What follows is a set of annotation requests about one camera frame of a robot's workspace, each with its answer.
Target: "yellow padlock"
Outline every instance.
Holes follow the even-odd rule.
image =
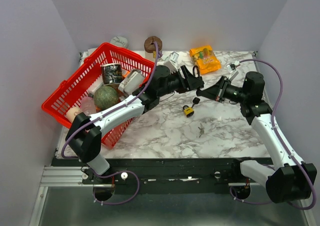
[[[182,108],[185,116],[187,117],[190,117],[195,113],[194,110],[191,107],[188,107],[187,105],[183,106]]]

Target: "chip bag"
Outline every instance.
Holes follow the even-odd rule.
[[[200,74],[207,74],[221,68],[220,61],[216,58],[211,46],[194,48],[189,52],[191,60],[199,67]]]

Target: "green melon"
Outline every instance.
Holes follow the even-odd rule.
[[[118,93],[110,86],[103,85],[94,93],[93,100],[96,107],[106,110],[118,103]]]

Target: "can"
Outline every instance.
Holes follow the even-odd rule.
[[[118,63],[110,63],[101,66],[102,80],[105,85],[120,84],[122,82],[122,69]]]

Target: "red basket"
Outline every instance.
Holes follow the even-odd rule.
[[[146,77],[145,80],[154,67],[152,61],[130,50],[103,43],[84,60],[84,64],[68,80],[61,82],[58,89],[42,104],[42,110],[52,115],[60,124],[70,128],[71,123],[66,118],[66,112],[71,107],[80,107],[81,99],[89,94],[88,88],[101,75],[101,65],[108,63],[120,63],[121,67],[128,71],[140,69]],[[104,144],[112,148],[131,121],[132,119],[127,120],[109,131],[102,139]]]

